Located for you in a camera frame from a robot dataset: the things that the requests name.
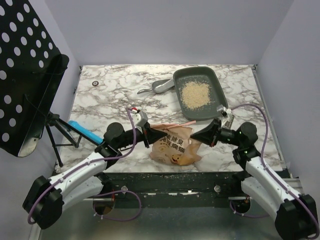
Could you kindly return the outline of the pink cat litter bag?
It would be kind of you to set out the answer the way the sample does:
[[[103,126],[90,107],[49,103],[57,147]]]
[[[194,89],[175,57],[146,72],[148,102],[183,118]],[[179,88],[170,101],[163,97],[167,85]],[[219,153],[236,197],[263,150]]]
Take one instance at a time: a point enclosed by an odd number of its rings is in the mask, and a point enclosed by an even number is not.
[[[195,120],[183,123],[152,124],[151,128],[167,135],[152,144],[151,160],[167,165],[189,166],[202,159],[198,155],[201,142],[191,139]]]

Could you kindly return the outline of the dark grey litter tray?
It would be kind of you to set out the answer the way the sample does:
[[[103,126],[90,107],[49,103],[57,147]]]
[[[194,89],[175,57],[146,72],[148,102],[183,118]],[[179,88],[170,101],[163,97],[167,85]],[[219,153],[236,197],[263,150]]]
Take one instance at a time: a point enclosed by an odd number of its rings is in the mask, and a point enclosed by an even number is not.
[[[179,69],[173,74],[173,83],[181,112],[189,121],[219,118],[218,107],[229,107],[220,81],[210,67]]]

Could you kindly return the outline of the silver metal scoop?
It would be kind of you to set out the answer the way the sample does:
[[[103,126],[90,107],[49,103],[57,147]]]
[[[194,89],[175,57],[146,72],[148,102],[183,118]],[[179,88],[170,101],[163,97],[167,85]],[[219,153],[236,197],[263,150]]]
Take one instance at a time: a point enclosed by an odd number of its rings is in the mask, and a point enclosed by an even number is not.
[[[162,79],[154,81],[151,85],[151,88],[141,89],[137,94],[143,94],[148,92],[154,92],[156,94],[162,94],[172,89],[175,86],[173,79]]]

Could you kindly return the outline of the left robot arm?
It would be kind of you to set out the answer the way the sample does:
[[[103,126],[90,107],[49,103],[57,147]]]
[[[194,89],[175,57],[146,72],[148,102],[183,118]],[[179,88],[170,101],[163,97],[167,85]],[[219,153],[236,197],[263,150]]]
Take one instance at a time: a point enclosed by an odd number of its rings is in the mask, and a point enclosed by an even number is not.
[[[63,173],[36,178],[22,204],[28,213],[27,222],[47,229],[72,205],[88,197],[107,197],[111,185],[103,172],[125,157],[120,149],[134,148],[139,142],[148,147],[167,135],[151,128],[148,122],[143,126],[137,123],[131,126],[132,129],[124,130],[120,123],[111,123],[103,140],[89,157]]]

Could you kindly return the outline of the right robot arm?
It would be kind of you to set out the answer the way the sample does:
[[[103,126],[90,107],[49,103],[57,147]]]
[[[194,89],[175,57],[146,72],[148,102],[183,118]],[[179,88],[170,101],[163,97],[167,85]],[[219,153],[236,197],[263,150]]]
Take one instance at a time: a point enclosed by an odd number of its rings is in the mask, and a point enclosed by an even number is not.
[[[223,128],[219,119],[214,119],[191,138],[210,147],[218,142],[236,146],[232,152],[234,161],[249,176],[233,180],[230,191],[236,196],[245,193],[253,198],[273,219],[283,240],[319,237],[315,200],[291,187],[263,160],[263,153],[255,147],[258,135],[253,123],[245,122],[237,130],[230,130]]]

